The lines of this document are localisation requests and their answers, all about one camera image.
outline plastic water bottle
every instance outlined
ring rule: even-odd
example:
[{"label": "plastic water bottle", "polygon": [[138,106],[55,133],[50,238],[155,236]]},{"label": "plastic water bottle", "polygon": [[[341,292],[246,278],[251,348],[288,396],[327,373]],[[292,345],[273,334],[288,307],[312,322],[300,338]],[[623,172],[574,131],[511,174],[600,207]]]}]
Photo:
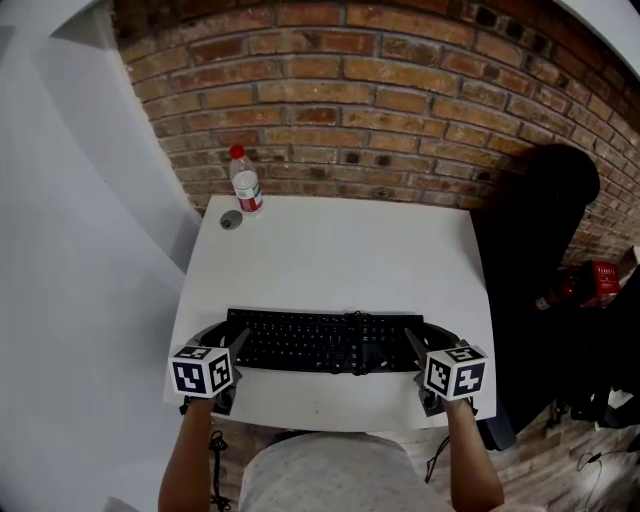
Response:
[{"label": "plastic water bottle", "polygon": [[256,168],[245,156],[244,147],[233,146],[229,154],[231,155],[229,177],[240,201],[240,208],[245,212],[255,212],[262,206]]}]

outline white wall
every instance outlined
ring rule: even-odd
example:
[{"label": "white wall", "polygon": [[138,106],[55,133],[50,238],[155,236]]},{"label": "white wall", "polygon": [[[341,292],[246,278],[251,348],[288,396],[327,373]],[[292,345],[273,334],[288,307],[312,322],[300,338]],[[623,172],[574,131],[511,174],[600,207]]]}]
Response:
[{"label": "white wall", "polygon": [[556,0],[576,16],[640,78],[640,14],[629,0]]},{"label": "white wall", "polygon": [[116,496],[154,510],[180,423],[161,399],[198,226],[109,52],[83,40],[100,24],[49,38],[58,3],[79,10],[0,3],[0,506],[86,512]]}]

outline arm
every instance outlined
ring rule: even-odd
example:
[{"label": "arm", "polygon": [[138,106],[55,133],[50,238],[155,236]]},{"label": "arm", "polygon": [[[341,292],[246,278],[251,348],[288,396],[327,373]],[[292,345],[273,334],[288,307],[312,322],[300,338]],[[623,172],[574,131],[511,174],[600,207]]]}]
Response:
[{"label": "arm", "polygon": [[451,444],[451,502],[456,512],[488,512],[504,503],[473,411],[464,400],[444,401]]},{"label": "arm", "polygon": [[164,473],[159,512],[208,512],[211,401],[194,400],[187,409]]}]

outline white desk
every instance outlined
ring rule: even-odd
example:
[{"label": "white desk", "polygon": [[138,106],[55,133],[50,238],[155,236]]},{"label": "white desk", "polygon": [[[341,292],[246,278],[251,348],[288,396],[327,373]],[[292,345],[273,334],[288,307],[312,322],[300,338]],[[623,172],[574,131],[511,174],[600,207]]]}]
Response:
[{"label": "white desk", "polygon": [[[265,197],[232,231],[209,203],[189,265],[171,341],[186,343],[225,320],[227,308],[418,313],[493,358],[489,302],[469,213],[416,204]],[[284,428],[376,432],[446,425],[427,418],[414,373],[360,377],[239,368],[230,418]],[[476,400],[495,416],[495,370]],[[182,403],[167,372],[164,400]]]}]

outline red bottle cap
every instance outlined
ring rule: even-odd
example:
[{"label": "red bottle cap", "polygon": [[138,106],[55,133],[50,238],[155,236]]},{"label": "red bottle cap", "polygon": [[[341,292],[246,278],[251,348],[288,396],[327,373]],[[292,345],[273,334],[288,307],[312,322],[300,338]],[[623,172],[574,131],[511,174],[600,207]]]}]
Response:
[{"label": "red bottle cap", "polygon": [[233,158],[234,160],[238,160],[239,158],[242,158],[244,156],[244,147],[231,146],[229,154],[231,155],[231,158]]}]

